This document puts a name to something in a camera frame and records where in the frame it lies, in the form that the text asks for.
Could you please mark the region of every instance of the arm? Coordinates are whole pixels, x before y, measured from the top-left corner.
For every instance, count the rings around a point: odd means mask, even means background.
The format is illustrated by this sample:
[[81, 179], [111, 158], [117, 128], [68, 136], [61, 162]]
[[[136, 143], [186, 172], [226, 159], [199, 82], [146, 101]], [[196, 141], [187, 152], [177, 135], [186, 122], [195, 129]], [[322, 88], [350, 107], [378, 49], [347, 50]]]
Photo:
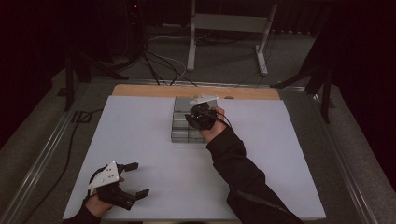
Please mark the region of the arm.
[[88, 201], [81, 206], [78, 213], [69, 219], [64, 220], [63, 224], [99, 224], [102, 215], [113, 205], [104, 203], [94, 193]]
[[[221, 108], [215, 108], [224, 114]], [[302, 223], [295, 215], [263, 203], [255, 203], [241, 196], [240, 193], [254, 196], [257, 199], [279, 206], [287, 210], [285, 204], [265, 184], [265, 174], [246, 157], [243, 142], [238, 136], [221, 122], [216, 122], [212, 130], [201, 131], [208, 143], [213, 165], [221, 177], [229, 184], [230, 193], [227, 203], [243, 223]]]

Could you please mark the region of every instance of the black jacket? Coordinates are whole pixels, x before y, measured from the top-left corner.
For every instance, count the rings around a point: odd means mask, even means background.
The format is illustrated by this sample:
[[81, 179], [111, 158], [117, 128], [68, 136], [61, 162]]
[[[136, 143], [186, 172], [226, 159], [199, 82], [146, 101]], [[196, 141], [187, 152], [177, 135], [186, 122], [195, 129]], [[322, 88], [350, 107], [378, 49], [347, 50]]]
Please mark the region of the black jacket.
[[[227, 203], [243, 223], [303, 223], [265, 184], [264, 172], [246, 157], [243, 142], [231, 129], [225, 129], [206, 148], [212, 154], [214, 167], [230, 186]], [[64, 221], [67, 224], [99, 222], [100, 218], [93, 216], [84, 205], [75, 217]]]

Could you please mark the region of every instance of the white tabletop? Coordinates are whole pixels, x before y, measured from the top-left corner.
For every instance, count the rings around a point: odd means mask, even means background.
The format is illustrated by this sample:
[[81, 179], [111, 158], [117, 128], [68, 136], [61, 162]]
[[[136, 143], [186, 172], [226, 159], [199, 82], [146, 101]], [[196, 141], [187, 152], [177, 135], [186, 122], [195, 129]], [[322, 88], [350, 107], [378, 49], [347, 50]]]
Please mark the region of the white tabletop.
[[[205, 144], [172, 143], [175, 98], [110, 96], [64, 212], [75, 215], [91, 175], [115, 161], [138, 162], [122, 173], [123, 191], [150, 189], [131, 211], [114, 207], [113, 220], [230, 220], [228, 186], [213, 168]], [[303, 219], [324, 218], [303, 152], [283, 101], [218, 100], [247, 156], [266, 174], [267, 184], [291, 212]]]

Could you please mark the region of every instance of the finger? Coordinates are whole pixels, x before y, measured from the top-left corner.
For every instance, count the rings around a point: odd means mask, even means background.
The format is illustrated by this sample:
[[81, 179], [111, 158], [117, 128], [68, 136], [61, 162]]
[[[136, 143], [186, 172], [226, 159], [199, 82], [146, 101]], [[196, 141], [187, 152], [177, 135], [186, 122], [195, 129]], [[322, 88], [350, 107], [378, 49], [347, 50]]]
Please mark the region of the finger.
[[216, 110], [218, 112], [218, 119], [224, 120], [224, 109], [218, 106], [213, 106], [212, 109]]

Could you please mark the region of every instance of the person's right hand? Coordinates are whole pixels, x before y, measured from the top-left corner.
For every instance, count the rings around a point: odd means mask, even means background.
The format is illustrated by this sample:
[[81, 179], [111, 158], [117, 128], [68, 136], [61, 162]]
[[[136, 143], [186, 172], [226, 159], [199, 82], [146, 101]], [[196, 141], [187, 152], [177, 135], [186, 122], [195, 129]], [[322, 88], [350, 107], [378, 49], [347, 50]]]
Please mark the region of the person's right hand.
[[[120, 176], [120, 182], [123, 182], [124, 178]], [[113, 207], [111, 203], [105, 203], [99, 199], [96, 189], [93, 191], [92, 196], [85, 203], [87, 209], [96, 217], [102, 217], [102, 215]]]
[[[224, 110], [218, 106], [214, 106], [212, 107], [212, 109], [216, 110], [216, 112], [218, 112], [218, 119], [224, 120]], [[205, 141], [207, 143], [209, 143], [210, 141], [212, 141], [213, 138], [215, 138], [219, 133], [221, 133], [222, 131], [224, 131], [224, 129], [226, 129], [226, 125], [217, 120], [215, 124], [213, 125], [211, 130], [201, 130], [200, 134], [201, 136], [205, 139]]]

